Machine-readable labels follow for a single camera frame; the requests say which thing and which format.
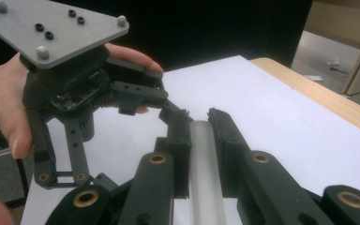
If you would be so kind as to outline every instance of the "white surface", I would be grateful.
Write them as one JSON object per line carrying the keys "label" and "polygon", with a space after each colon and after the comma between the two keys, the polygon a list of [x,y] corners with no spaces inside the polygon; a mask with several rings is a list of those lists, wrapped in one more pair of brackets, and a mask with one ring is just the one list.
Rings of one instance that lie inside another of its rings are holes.
{"label": "white surface", "polygon": [[[330,185],[360,189],[360,129],[288,85],[236,56],[165,73],[170,100],[206,120],[209,108],[232,116],[252,150],[273,154],[295,180],[317,194]],[[158,111],[124,116],[116,109],[95,112],[96,135],[85,145],[90,173],[104,172],[118,184],[130,179],[156,136],[166,136]],[[69,161],[64,130],[50,123],[59,170]],[[34,182],[22,224],[45,223],[69,190],[45,190]],[[241,224],[234,201],[225,201],[228,224]],[[190,224],[188,201],[176,201],[173,224]]]}
{"label": "white surface", "polygon": [[207,121],[192,121],[189,136],[192,143],[189,162],[192,224],[226,225],[212,125]]}

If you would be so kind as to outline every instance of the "white cylinder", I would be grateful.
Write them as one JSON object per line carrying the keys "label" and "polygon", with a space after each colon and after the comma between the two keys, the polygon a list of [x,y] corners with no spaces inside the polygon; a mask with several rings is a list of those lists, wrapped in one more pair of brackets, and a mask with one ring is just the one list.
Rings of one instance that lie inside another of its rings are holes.
{"label": "white cylinder", "polygon": [[218,157],[212,126],[189,124],[191,137],[190,199],[194,225],[225,225],[224,203],[218,175]]}

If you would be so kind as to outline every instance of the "screw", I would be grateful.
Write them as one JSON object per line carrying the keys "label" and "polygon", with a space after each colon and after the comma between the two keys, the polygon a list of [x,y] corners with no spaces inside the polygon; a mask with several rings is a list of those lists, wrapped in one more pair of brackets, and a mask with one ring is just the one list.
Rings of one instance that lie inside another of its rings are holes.
{"label": "screw", "polygon": [[78,17],[77,21],[78,21],[78,24],[83,25],[84,24],[84,17]]}
{"label": "screw", "polygon": [[72,9],[70,9],[70,10],[68,11],[68,16],[69,16],[69,17],[76,17],[76,16],[77,16],[77,12],[74,11],[74,10],[72,10]]}
{"label": "screw", "polygon": [[46,39],[53,39],[54,38],[54,34],[50,31],[45,32],[45,38]]}
{"label": "screw", "polygon": [[37,47],[37,57],[40,59],[49,59],[49,51],[45,46]]}
{"label": "screw", "polygon": [[127,25],[127,18],[125,16],[119,16],[118,17],[118,25],[119,26],[126,26]]}
{"label": "screw", "polygon": [[0,0],[0,13],[7,13],[7,12],[8,12],[8,6],[4,1]]}
{"label": "screw", "polygon": [[35,24],[35,29],[36,29],[37,31],[39,31],[39,32],[42,32],[42,31],[45,30],[45,27],[43,27],[42,24],[37,23],[37,24]]}

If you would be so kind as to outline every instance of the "mounting plate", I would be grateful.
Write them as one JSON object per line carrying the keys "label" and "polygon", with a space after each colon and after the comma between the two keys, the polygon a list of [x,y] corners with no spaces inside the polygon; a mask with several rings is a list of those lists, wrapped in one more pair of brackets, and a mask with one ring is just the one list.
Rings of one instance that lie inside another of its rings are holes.
{"label": "mounting plate", "polygon": [[47,0],[0,1],[0,38],[38,68],[52,68],[123,36],[128,28],[125,18]]}

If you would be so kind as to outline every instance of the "human hand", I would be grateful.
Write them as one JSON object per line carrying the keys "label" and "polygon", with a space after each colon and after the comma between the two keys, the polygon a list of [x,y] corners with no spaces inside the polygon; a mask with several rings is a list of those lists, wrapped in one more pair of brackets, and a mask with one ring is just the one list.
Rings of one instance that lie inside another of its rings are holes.
{"label": "human hand", "polygon": [[[143,53],[110,43],[105,47],[110,57],[163,71],[159,64]],[[32,146],[31,131],[22,103],[27,73],[19,54],[0,66],[0,127],[14,158],[26,157]],[[146,108],[141,108],[139,113],[145,111]]]}

